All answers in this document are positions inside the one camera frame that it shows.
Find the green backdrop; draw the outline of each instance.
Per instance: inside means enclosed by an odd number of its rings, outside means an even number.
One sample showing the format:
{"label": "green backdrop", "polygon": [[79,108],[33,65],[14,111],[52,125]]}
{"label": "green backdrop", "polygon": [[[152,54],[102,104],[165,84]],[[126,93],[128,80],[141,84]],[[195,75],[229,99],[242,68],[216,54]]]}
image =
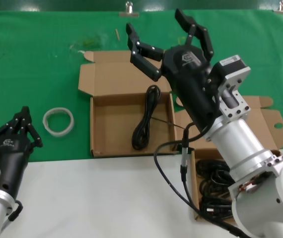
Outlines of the green backdrop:
{"label": "green backdrop", "polygon": [[[209,29],[212,63],[239,54],[251,67],[241,94],[271,96],[273,108],[283,116],[283,15],[266,10],[185,12]],[[77,89],[79,67],[86,61],[78,51],[127,50],[128,21],[142,41],[164,49],[186,36],[174,11],[143,12],[139,18],[117,12],[0,12],[0,125],[22,106],[30,107],[44,144],[31,161],[90,158],[89,96]],[[74,115],[75,126],[65,137],[52,137],[42,125],[44,113],[53,107],[66,107]],[[68,123],[66,117],[52,120],[53,129]]]}

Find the white ring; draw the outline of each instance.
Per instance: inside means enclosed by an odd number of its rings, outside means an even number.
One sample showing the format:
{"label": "white ring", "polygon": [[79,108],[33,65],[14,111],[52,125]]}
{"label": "white ring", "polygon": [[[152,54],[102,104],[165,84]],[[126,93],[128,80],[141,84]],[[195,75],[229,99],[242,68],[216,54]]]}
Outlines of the white ring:
{"label": "white ring", "polygon": [[[52,114],[57,114],[57,113],[66,113],[69,115],[70,117],[70,124],[68,125],[68,127],[63,130],[63,131],[60,131],[60,132],[56,132],[56,131],[52,131],[50,128],[49,128],[49,125],[48,125],[48,117]],[[74,126],[74,118],[73,118],[73,115],[72,113],[70,112],[69,109],[66,109],[66,108],[52,108],[50,110],[48,110],[44,116],[43,116],[43,125],[44,125],[44,128],[53,136],[55,137],[61,137],[61,136],[65,136],[66,134],[68,134],[73,126]]]}

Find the open cardboard box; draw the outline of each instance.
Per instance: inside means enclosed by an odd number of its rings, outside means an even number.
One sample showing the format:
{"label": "open cardboard box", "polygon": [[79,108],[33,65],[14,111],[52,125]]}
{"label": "open cardboard box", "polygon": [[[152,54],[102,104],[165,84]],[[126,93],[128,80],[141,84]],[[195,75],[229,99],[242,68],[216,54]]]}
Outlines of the open cardboard box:
{"label": "open cardboard box", "polygon": [[[264,148],[271,150],[275,155],[279,155],[279,149],[283,147],[283,119],[279,111],[265,109],[273,105],[270,97],[245,96],[243,97],[251,108],[248,115],[247,124],[250,126]],[[185,110],[175,113],[176,124],[185,127],[191,122],[188,113]],[[189,137],[197,135],[199,131],[195,126],[191,127]],[[177,131],[177,139],[182,139],[182,131]],[[201,194],[199,185],[202,178],[196,174],[196,162],[200,159],[223,159],[216,149],[213,142],[206,142],[201,138],[190,144],[195,149],[191,158],[191,179],[193,201],[199,208]],[[203,220],[195,213],[196,220]]]}
{"label": "open cardboard box", "polygon": [[[151,120],[149,145],[132,147],[132,135],[144,114],[145,93],[150,85],[161,90],[153,117],[175,123],[167,80],[153,82],[132,63],[130,51],[86,52],[94,63],[83,64],[78,89],[92,96],[90,102],[90,147],[94,157],[149,155],[162,143],[176,139],[176,128]],[[151,61],[157,67],[160,62]],[[163,153],[171,153],[173,148]]]}

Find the white table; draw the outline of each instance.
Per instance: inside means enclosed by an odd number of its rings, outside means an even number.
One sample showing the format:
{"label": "white table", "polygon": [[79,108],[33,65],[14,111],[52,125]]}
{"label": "white table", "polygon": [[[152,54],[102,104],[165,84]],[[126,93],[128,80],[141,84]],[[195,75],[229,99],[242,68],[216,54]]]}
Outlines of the white table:
{"label": "white table", "polygon": [[[180,156],[159,159],[185,196]],[[234,238],[194,220],[153,157],[29,163],[20,216],[1,238]]]}

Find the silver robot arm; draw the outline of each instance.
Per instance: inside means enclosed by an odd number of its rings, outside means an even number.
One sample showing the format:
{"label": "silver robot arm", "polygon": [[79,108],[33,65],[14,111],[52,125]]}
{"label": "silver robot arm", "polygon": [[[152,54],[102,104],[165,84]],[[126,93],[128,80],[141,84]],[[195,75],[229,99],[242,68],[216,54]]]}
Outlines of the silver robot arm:
{"label": "silver robot arm", "polygon": [[[234,56],[219,63],[231,64],[233,58],[241,60]],[[283,238],[283,155],[265,149],[245,122],[250,108],[237,90],[249,71],[232,72],[219,86],[222,115],[205,139],[213,141],[231,169],[235,184],[229,191],[239,228],[252,238]]]}

